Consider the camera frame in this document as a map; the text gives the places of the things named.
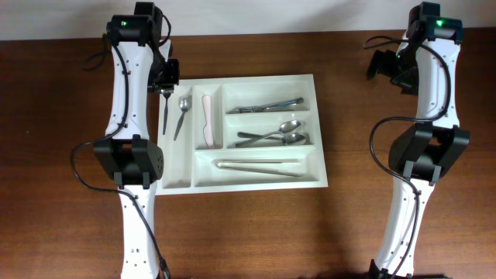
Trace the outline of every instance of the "white background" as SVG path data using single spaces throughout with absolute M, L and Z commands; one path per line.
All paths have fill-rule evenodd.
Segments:
M 131 0 L 0 0 L 0 40 L 100 37 Z M 172 35 L 406 29 L 412 0 L 156 0 Z M 496 0 L 442 0 L 441 16 L 496 26 Z

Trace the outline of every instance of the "wooden table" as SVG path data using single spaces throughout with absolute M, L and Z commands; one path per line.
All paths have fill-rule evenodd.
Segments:
M 379 119 L 414 115 L 417 98 L 386 77 L 366 81 L 369 36 L 400 31 L 174 37 L 181 77 L 314 74 L 328 188 L 157 197 L 155 230 L 174 278 L 343 278 L 363 273 L 381 244 L 391 177 L 372 161 Z M 436 185 L 415 251 L 416 274 L 496 273 L 496 29 L 466 30 L 456 104 L 467 151 Z M 71 148 L 105 131 L 110 60 L 79 62 L 100 40 L 0 42 L 0 278 L 119 278 L 122 215 L 116 195 L 82 187 Z M 157 138 L 158 97 L 148 122 Z M 381 127 L 376 150 L 410 124 Z M 91 150 L 77 163 L 113 188 Z

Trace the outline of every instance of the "brown table surface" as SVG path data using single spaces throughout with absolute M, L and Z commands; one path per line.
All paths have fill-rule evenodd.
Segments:
M 158 196 L 157 241 L 174 278 L 331 278 L 363 273 L 384 235 L 392 181 L 372 161 L 374 123 L 414 115 L 417 98 L 386 77 L 366 81 L 369 36 L 401 31 L 174 37 L 181 77 L 314 74 L 328 188 Z M 416 274 L 494 278 L 496 273 L 496 29 L 467 29 L 456 69 L 467 151 L 436 186 L 415 250 Z M 117 195 L 82 187 L 71 148 L 105 131 L 110 60 L 79 62 L 101 41 L 0 42 L 0 278 L 119 278 L 122 213 Z M 157 96 L 148 126 L 157 138 Z M 386 162 L 410 124 L 377 134 Z M 91 149 L 77 163 L 113 188 Z

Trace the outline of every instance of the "spoon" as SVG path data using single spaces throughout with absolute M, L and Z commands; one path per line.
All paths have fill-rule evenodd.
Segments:
M 179 131 L 181 130 L 181 126 L 183 126 L 184 114 L 191 109 L 191 96 L 182 97 L 179 101 L 179 108 L 183 112 L 179 121 L 177 121 L 176 133 L 174 134 L 174 140 L 177 139 L 177 135 L 179 135 Z
M 167 106 L 169 97 L 171 93 L 169 91 L 160 90 L 160 93 L 165 98 L 165 108 L 164 108 L 164 129 L 162 130 L 162 135 L 165 135 L 165 128 L 167 127 L 167 115 L 169 114 L 169 107 Z
M 300 128 L 301 128 L 301 122 L 299 122 L 298 120 L 287 121 L 287 122 L 282 123 L 279 126 L 279 130 L 277 130 L 277 131 L 266 133 L 265 135 L 263 135 L 259 138 L 256 138 L 256 139 L 249 139 L 249 140 L 245 140 L 245 141 L 240 142 L 240 143 L 236 143 L 235 146 L 238 148 L 239 147 L 246 147 L 246 146 L 254 144 L 255 142 L 257 142 L 259 140 L 263 140 L 263 139 L 265 139 L 269 136 L 275 135 L 275 134 L 280 134 L 284 137 L 290 136 L 294 133 L 297 133 Z
M 261 137 L 261 135 L 256 135 L 252 133 L 244 133 L 244 132 L 238 132 L 238 137 L 240 138 L 247 138 L 247 139 L 257 139 Z M 269 136 L 265 138 L 266 140 L 280 140 L 285 146 L 297 146 L 297 145 L 303 145 L 307 141 L 307 138 L 303 136 L 302 134 L 299 133 L 294 133 L 290 136 L 285 136 L 283 138 L 278 138 L 276 136 Z

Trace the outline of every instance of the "cutlery organizer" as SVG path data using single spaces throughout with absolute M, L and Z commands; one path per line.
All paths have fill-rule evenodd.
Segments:
M 174 131 L 181 116 L 181 97 L 192 95 L 192 106 L 184 116 L 177 140 Z M 210 95 L 212 131 L 215 146 L 209 149 L 203 129 L 205 113 L 202 97 Z M 229 114 L 239 107 L 265 105 L 303 97 L 293 111 L 249 112 Z M 326 166 L 322 150 L 319 114 L 313 76 L 230 77 L 182 80 L 169 98 L 167 132 L 162 135 L 165 99 L 160 98 L 158 146 L 164 152 L 164 174 L 158 181 L 157 195 L 192 194 L 219 191 L 250 191 L 285 188 L 327 187 Z M 238 132 L 263 135 L 279 125 L 300 120 L 300 134 L 306 142 L 285 146 L 281 141 L 260 140 L 252 146 L 235 148 L 234 143 L 247 140 Z M 296 164 L 259 164 L 257 167 L 287 171 L 297 177 L 237 170 L 222 170 L 217 160 L 297 159 Z

